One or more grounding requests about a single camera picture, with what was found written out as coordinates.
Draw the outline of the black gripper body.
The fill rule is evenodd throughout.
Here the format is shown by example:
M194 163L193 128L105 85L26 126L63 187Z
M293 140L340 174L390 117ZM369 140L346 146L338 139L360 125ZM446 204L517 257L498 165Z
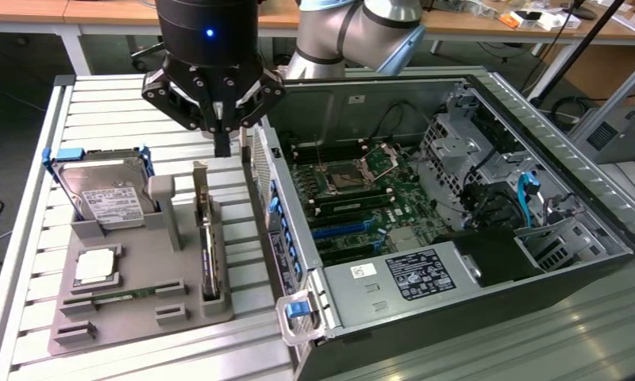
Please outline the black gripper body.
M243 120L257 108L246 100L263 76L258 58L258 2L157 1L166 50L161 73L197 105L202 120Z

